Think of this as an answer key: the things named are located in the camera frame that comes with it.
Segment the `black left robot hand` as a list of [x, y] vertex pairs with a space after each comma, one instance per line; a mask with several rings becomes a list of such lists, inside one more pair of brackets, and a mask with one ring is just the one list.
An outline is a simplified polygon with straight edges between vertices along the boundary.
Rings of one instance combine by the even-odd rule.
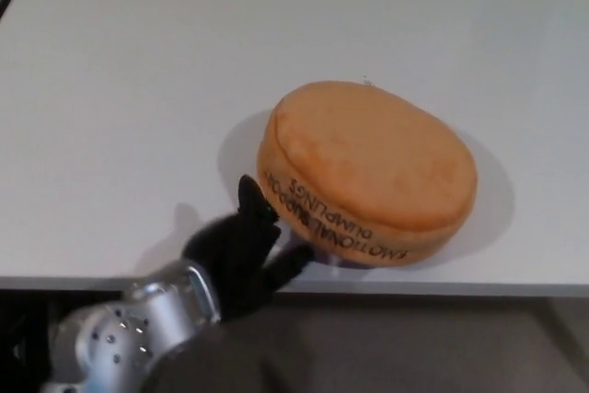
[[182, 256], [203, 266], [216, 293], [224, 322], [243, 318], [270, 303], [315, 258], [308, 244], [268, 257], [282, 230], [278, 215], [257, 182], [238, 183], [237, 212], [195, 233]]

